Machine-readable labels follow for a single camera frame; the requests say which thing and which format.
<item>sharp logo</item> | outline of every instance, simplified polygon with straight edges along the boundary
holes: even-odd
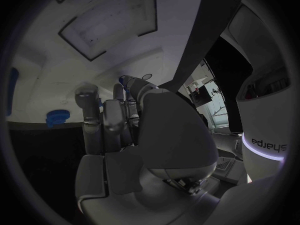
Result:
[[[287,150],[287,144],[272,144],[272,143],[267,143],[267,142],[263,142],[263,140],[257,141],[255,139],[252,139],[252,143],[263,148],[263,149],[274,149],[275,151],[277,151],[278,153],[280,151],[285,151]]]

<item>vent grille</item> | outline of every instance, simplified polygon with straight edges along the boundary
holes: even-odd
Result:
[[[217,169],[221,169],[221,170],[226,170],[227,167],[230,164],[230,159],[228,158],[224,158],[224,157],[219,157],[218,161],[217,161],[217,165],[216,168]]]

